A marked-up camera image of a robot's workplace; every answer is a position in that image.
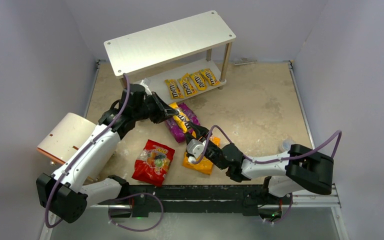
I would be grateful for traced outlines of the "orange gummy candy bag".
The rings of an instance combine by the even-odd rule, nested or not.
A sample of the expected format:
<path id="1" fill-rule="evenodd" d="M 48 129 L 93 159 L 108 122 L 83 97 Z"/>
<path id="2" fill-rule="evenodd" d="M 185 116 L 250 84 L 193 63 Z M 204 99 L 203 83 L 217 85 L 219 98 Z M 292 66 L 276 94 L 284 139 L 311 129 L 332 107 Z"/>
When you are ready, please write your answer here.
<path id="1" fill-rule="evenodd" d="M 206 157 L 204 157 L 201 160 L 201 162 L 198 164 L 189 163 L 187 152 L 184 153 L 182 165 L 185 168 L 196 170 L 196 171 L 203 173 L 203 174 L 206 174 L 206 175 L 210 175 L 212 173 L 213 166 L 214 166 L 214 164 L 210 160 L 208 160 Z"/>

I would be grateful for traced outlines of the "purple gummy candy bag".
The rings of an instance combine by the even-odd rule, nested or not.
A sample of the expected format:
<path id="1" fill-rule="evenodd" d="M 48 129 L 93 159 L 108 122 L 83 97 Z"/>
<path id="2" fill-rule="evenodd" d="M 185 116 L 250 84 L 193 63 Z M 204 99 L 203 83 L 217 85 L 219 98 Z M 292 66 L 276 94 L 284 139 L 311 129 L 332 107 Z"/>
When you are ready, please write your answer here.
<path id="1" fill-rule="evenodd" d="M 197 115 L 185 103 L 178 104 L 178 107 L 189 118 L 190 121 L 196 125 L 200 125 Z M 166 120 L 164 124 L 177 143 L 183 143 L 186 140 L 183 130 L 179 127 L 173 118 Z"/>

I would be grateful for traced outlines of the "yellow M&M candy bag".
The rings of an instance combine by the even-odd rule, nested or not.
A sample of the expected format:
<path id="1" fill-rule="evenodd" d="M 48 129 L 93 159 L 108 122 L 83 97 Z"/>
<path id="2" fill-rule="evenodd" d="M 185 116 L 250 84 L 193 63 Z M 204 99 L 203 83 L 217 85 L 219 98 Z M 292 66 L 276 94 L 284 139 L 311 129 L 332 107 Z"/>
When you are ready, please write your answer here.
<path id="1" fill-rule="evenodd" d="M 193 83 L 195 84 L 196 88 L 199 91 L 207 90 L 208 86 L 205 82 L 204 77 L 201 75 L 199 71 L 190 74 L 189 77 L 191 78 L 191 80 L 193 81 Z"/>

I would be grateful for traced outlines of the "red gummy candy bag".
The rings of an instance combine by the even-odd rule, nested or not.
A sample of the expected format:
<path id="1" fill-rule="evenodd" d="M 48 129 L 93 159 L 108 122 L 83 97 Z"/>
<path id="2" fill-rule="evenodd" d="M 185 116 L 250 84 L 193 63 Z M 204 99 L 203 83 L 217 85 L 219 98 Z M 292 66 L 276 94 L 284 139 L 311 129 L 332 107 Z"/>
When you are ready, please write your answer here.
<path id="1" fill-rule="evenodd" d="M 148 139 L 134 162 L 134 180 L 161 187 L 174 159 L 175 150 Z"/>

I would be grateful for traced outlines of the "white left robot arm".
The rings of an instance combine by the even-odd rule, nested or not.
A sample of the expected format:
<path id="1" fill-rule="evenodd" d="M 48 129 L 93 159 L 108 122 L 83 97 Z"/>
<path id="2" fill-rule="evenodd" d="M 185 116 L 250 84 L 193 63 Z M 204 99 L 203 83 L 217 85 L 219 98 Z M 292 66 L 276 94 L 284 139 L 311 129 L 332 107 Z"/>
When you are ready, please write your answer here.
<path id="1" fill-rule="evenodd" d="M 92 171 L 109 158 L 118 143 L 136 126 L 137 121 L 149 119 L 154 124 L 175 116 L 177 111 L 165 103 L 156 92 L 148 94 L 144 86 L 130 84 L 98 120 L 91 135 L 63 166 L 51 175 L 42 173 L 36 179 L 39 202 L 45 208 L 45 225 L 50 213 L 60 221 L 73 223 L 86 208 L 127 196 L 129 183 L 116 175 L 85 185 Z"/>

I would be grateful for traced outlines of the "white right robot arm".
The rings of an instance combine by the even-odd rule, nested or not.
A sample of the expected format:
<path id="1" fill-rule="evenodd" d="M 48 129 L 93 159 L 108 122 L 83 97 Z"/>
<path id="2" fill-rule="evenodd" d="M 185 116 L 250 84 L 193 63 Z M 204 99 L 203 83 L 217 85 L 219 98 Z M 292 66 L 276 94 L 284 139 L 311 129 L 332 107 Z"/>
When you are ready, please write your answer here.
<path id="1" fill-rule="evenodd" d="M 193 132 L 186 131 L 184 136 L 190 164 L 197 165 L 206 158 L 237 183 L 263 177 L 266 191 L 278 198 L 301 190 L 318 195 L 332 193 L 334 156 L 341 130 L 314 149 L 292 144 L 275 155 L 250 157 L 232 141 L 222 148 L 213 143 L 210 137 L 215 125 L 210 129 L 194 123 L 189 126 Z"/>

